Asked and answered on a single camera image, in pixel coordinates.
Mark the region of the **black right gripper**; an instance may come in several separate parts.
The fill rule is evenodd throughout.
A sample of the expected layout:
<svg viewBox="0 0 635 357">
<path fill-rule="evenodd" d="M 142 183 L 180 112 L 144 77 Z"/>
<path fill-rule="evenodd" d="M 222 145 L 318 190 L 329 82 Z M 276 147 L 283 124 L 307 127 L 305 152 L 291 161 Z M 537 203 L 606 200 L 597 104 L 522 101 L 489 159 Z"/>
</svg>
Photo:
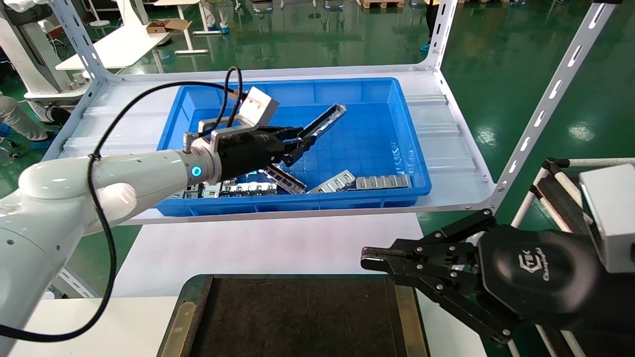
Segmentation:
<svg viewBox="0 0 635 357">
<path fill-rule="evenodd" d="M 419 290 L 492 343 L 530 326 L 551 357 L 634 355 L 633 247 L 609 264 L 592 237 L 496 225 L 483 209 L 418 240 L 365 247 L 361 267 L 392 273 L 395 284 Z M 479 233 L 477 248 L 467 240 Z M 436 277 L 399 273 L 407 263 L 431 271 L 476 262 L 482 307 Z"/>
</svg>

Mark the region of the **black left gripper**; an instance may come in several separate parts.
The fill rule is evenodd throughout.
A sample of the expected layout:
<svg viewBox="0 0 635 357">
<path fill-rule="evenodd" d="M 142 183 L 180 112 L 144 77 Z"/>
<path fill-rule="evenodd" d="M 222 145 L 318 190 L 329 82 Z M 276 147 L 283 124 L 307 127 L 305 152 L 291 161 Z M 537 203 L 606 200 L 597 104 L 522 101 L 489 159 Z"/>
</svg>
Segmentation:
<svg viewBox="0 0 635 357">
<path fill-rule="evenodd" d="M 292 126 L 271 126 L 270 131 L 230 135 L 218 141 L 220 180 L 244 176 L 279 164 L 291 167 L 308 152 L 318 136 L 311 130 Z"/>
</svg>

